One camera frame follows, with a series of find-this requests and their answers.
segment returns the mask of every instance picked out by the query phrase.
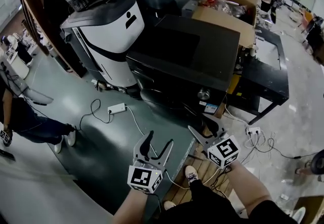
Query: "table leg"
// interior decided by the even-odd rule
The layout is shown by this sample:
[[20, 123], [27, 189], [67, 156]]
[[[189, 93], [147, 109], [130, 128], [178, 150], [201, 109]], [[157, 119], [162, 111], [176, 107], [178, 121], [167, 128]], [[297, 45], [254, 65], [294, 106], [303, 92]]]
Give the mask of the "table leg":
[[263, 110], [257, 117], [255, 117], [252, 121], [249, 122], [249, 125], [252, 125], [253, 123], [260, 120], [263, 116], [265, 116], [268, 112], [270, 112], [273, 108], [275, 108], [277, 104], [272, 103], [269, 105], [265, 110]]

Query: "power strip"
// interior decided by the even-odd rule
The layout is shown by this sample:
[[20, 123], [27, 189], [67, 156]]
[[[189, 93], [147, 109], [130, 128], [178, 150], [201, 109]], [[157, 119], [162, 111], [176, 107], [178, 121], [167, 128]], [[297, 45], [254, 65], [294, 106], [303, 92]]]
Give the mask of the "power strip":
[[255, 135], [255, 134], [260, 134], [261, 133], [261, 129], [260, 127], [254, 127], [254, 128], [247, 128], [246, 129], [247, 135]]
[[110, 115], [115, 113], [125, 112], [125, 111], [126, 108], [124, 103], [108, 107], [108, 114], [110, 112]]

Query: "wooden floor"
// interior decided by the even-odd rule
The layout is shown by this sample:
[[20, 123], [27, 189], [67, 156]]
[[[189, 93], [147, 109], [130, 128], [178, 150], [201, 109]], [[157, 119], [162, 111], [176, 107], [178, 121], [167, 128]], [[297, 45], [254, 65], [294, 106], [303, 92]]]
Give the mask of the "wooden floor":
[[[199, 179], [202, 180], [202, 182], [206, 182], [217, 170], [217, 167], [214, 163], [212, 163], [210, 160], [206, 159], [205, 155], [201, 152], [203, 150], [202, 145], [195, 144], [197, 146], [196, 150], [194, 151], [194, 156], [197, 158], [193, 158], [188, 156], [183, 168], [180, 170], [179, 174], [175, 178], [174, 182], [184, 188], [188, 188], [188, 180], [184, 175], [184, 168], [188, 165], [192, 165], [198, 172]], [[210, 187], [216, 180], [216, 178], [223, 172], [222, 169], [218, 170], [217, 174], [210, 180], [208, 183], [205, 184], [205, 186]], [[220, 191], [222, 191], [226, 196], [229, 196], [229, 194], [232, 191], [232, 187], [228, 182], [228, 179], [225, 174], [221, 175], [218, 178], [217, 183], [215, 184], [215, 187], [217, 187]], [[215, 189], [213, 189], [215, 193], [218, 193], [222, 196], [222, 194]], [[176, 185], [172, 185], [169, 189], [168, 193], [163, 198], [163, 201], [172, 201], [176, 205], [189, 202], [191, 200], [191, 191], [179, 188]]]

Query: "gray floor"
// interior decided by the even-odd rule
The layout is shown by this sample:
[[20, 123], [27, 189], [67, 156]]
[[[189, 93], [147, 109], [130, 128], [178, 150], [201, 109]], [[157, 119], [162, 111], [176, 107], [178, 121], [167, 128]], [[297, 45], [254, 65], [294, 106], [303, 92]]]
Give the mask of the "gray floor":
[[[272, 29], [284, 31], [281, 35], [286, 56], [286, 64], [289, 74], [290, 99], [281, 107], [275, 108], [254, 126], [259, 126], [265, 132], [267, 138], [275, 139], [275, 147], [284, 155], [305, 155], [321, 150], [324, 147], [324, 75], [321, 67], [305, 51], [299, 41], [302, 41], [297, 24], [287, 16], [287, 11], [277, 12], [277, 25]], [[97, 113], [98, 117], [107, 119], [107, 106], [125, 102], [132, 107], [139, 125], [144, 132], [153, 129], [155, 131], [153, 145], [161, 150], [168, 139], [174, 138], [174, 150], [168, 162], [168, 170], [171, 176], [175, 176], [181, 158], [188, 153], [192, 144], [192, 137], [188, 131], [175, 123], [169, 122], [155, 115], [147, 105], [136, 101], [118, 92], [99, 93], [90, 83], [91, 78], [84, 81], [72, 74], [64, 72], [57, 63], [42, 54], [35, 58], [34, 65], [27, 77], [27, 82], [33, 88], [55, 98], [53, 104], [47, 107], [37, 106], [49, 117], [77, 124], [80, 117], [90, 112], [90, 103], [95, 98], [102, 101], [102, 109]], [[267, 102], [262, 102], [262, 109]], [[237, 109], [229, 108], [234, 115], [246, 120], [252, 119]], [[243, 123], [223, 117], [223, 122], [228, 132], [235, 135], [242, 144], [240, 158], [246, 157], [250, 149], [243, 144], [248, 139]], [[132, 149], [140, 138], [140, 134], [132, 120], [130, 112], [114, 116], [111, 124], [104, 124], [94, 117], [84, 119], [82, 128], [87, 133], [86, 137], [80, 137], [81, 142], [76, 148], [64, 147], [59, 159], [63, 165], [73, 174], [79, 175], [85, 184], [93, 185], [94, 182], [106, 180], [107, 187], [103, 195], [109, 194], [100, 203], [114, 212], [127, 194], [126, 175], [128, 165], [132, 162]], [[266, 151], [264, 145], [260, 150]], [[301, 195], [324, 194], [324, 184], [317, 182], [314, 176], [308, 178], [296, 178], [294, 169], [296, 165], [307, 161], [291, 160], [280, 156], [276, 151], [271, 153], [253, 152], [245, 161], [246, 166], [254, 169], [254, 174], [266, 185], [273, 199], [282, 207], [292, 207], [296, 199]], [[80, 164], [88, 169], [95, 169], [96, 174], [84, 175], [81, 171], [73, 169], [75, 164]], [[170, 182], [164, 179], [160, 194], [165, 193]], [[280, 194], [289, 196], [289, 201], [279, 198]], [[152, 212], [156, 201], [149, 211]]]
[[[271, 31], [281, 36], [288, 68], [290, 98], [253, 126], [261, 127], [267, 138], [273, 137], [274, 146], [284, 155], [294, 157], [308, 155], [324, 148], [324, 75], [321, 66], [301, 44], [304, 40], [301, 30], [288, 14], [286, 8], [277, 11], [277, 23]], [[262, 101], [259, 110], [263, 110], [268, 104], [268, 101]], [[235, 108], [229, 107], [228, 110], [241, 119], [253, 118]], [[223, 117], [223, 122], [230, 134], [235, 135], [241, 143], [240, 157], [245, 158], [250, 149], [244, 147], [244, 142], [248, 139], [244, 123], [226, 117]], [[267, 145], [260, 148], [261, 151], [268, 149]], [[255, 151], [245, 162], [269, 189], [273, 200], [282, 208], [291, 208], [300, 196], [324, 194], [324, 183], [318, 182], [316, 176], [294, 175], [296, 166], [303, 165], [309, 159], [311, 157], [286, 159], [273, 150], [271, 153]], [[280, 198], [282, 193], [289, 196], [289, 201]]]

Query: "oven knob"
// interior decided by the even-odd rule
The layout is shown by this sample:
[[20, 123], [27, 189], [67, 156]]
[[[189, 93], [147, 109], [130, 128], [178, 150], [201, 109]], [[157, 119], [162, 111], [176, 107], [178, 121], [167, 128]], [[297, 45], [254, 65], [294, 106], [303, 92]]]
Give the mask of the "oven knob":
[[197, 96], [200, 100], [208, 100], [211, 97], [211, 94], [209, 90], [205, 90], [202, 88], [198, 92]]

